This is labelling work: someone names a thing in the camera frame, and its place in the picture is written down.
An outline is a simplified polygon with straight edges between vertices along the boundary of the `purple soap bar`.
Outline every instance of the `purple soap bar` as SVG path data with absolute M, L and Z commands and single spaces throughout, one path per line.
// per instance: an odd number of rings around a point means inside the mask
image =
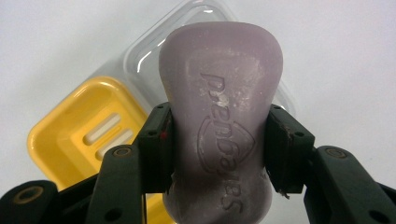
M 203 22 L 163 43 L 160 74 L 175 121 L 168 213 L 179 224 L 258 223 L 271 204 L 263 130 L 282 52 L 262 28 Z

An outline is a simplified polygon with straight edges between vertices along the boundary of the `bolt hole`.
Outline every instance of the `bolt hole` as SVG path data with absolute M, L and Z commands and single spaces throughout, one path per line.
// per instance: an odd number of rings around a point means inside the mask
M 297 135 L 297 136 L 299 136 L 299 137 L 304 137 L 304 133 L 301 133 L 301 132 L 296 132 L 296 133 L 294 133 L 295 135 Z
M 157 134 L 157 131 L 149 131 L 148 132 L 148 135 L 155 135 L 155 134 Z
M 379 223 L 390 223 L 389 218 L 381 212 L 371 210 L 369 211 L 370 217 Z
M 122 216 L 122 210 L 120 210 L 119 208 L 113 208 L 108 212 L 106 212 L 105 220 L 108 222 L 112 222 L 120 219 L 121 216 Z

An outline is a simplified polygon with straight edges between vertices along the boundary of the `metal screw head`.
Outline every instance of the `metal screw head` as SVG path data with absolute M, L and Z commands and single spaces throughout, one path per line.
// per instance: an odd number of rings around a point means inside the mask
M 347 157 L 347 154 L 338 148 L 326 148 L 326 152 L 338 159 L 344 159 Z
M 27 189 L 23 189 L 15 195 L 13 202 L 16 204 L 30 203 L 40 197 L 44 192 L 44 188 L 40 186 L 32 186 Z
M 121 147 L 113 152 L 113 156 L 115 157 L 128 157 L 131 155 L 132 155 L 132 150 L 128 147 Z

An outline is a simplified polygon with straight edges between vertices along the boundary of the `embossed logo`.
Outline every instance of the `embossed logo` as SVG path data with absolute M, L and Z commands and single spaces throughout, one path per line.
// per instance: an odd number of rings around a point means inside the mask
M 220 201 L 223 209 L 238 207 L 239 213 L 242 213 L 242 192 L 237 168 L 252 152 L 255 141 L 246 128 L 230 115 L 230 99 L 224 93 L 224 77 L 210 74 L 201 74 L 201 77 L 206 81 L 212 105 L 210 115 L 204 118 L 198 131 L 199 162 L 207 173 L 222 178 L 225 196 Z

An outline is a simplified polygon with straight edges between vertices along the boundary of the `white background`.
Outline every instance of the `white background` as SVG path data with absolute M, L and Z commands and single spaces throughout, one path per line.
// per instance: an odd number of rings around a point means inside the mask
M 31 128 L 178 2 L 1 1 L 0 195 L 45 178 L 27 153 Z M 351 151 L 396 188 L 396 1 L 225 4 L 279 41 L 283 81 L 316 146 Z M 308 223 L 302 196 L 274 195 L 263 223 Z

